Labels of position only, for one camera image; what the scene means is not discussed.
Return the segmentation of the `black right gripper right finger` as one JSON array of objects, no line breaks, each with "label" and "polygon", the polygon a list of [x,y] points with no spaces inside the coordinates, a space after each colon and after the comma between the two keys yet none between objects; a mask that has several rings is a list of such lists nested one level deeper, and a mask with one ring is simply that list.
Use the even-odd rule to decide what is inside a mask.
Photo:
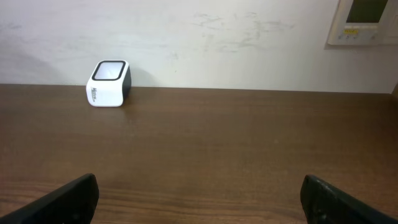
[{"label": "black right gripper right finger", "polygon": [[305,176],[300,201],[308,224],[397,224],[396,219],[314,175]]}]

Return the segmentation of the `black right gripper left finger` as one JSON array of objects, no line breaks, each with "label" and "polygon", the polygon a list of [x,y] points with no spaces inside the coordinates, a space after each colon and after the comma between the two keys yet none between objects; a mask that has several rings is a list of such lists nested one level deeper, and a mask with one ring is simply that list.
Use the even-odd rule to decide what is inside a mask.
[{"label": "black right gripper left finger", "polygon": [[32,203],[1,217],[5,224],[90,224],[99,199],[94,174],[85,174]]}]

